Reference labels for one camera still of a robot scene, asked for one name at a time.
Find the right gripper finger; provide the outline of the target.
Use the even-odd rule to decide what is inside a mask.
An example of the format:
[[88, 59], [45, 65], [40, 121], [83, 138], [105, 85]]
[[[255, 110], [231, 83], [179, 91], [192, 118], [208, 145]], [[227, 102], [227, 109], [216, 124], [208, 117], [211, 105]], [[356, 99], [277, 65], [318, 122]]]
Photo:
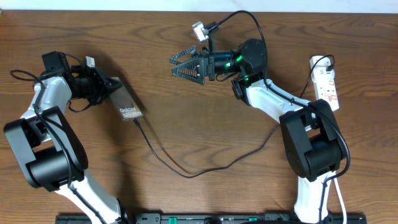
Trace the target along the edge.
[[204, 85], [205, 72], [203, 59], [201, 57], [198, 57], [174, 66], [172, 68], [172, 75]]
[[173, 55], [170, 57], [169, 62], [173, 65], [179, 65], [183, 63], [183, 61], [179, 61], [179, 59], [186, 57], [188, 60], [196, 57], [197, 54], [197, 47], [195, 45]]

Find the Galaxy S25 Ultra smartphone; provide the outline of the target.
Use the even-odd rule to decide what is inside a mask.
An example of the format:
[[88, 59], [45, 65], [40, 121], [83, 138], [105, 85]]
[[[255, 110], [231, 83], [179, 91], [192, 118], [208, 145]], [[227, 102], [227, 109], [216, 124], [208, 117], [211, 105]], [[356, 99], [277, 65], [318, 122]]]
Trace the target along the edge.
[[132, 121], [144, 116], [124, 84], [120, 89], [111, 93], [109, 99], [123, 121]]

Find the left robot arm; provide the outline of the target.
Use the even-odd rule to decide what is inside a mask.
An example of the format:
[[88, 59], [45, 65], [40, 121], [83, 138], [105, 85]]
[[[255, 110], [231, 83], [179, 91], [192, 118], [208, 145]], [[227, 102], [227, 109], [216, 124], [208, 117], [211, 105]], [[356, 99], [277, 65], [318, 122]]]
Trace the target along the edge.
[[34, 97], [19, 119], [5, 124], [4, 134], [32, 187], [66, 197], [91, 223], [129, 223], [120, 201], [89, 172], [85, 149], [65, 117], [72, 100], [98, 105], [122, 83], [97, 68], [92, 57], [77, 65], [70, 65], [67, 58], [58, 51], [44, 54], [45, 70], [39, 76], [26, 73]]

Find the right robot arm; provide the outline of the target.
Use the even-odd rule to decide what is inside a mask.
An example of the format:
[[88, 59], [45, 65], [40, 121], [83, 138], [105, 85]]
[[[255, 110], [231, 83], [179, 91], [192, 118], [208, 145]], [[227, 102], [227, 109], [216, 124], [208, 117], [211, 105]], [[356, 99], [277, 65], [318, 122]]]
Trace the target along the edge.
[[197, 52], [192, 46], [171, 56], [170, 63], [173, 76], [201, 85], [206, 77], [237, 76], [231, 82], [235, 97], [279, 124], [287, 160], [298, 175], [295, 216], [302, 223], [325, 223], [329, 183], [346, 173], [341, 161], [350, 160], [328, 102], [304, 100], [276, 86], [267, 76], [267, 48], [259, 39], [249, 39], [237, 50], [208, 46]]

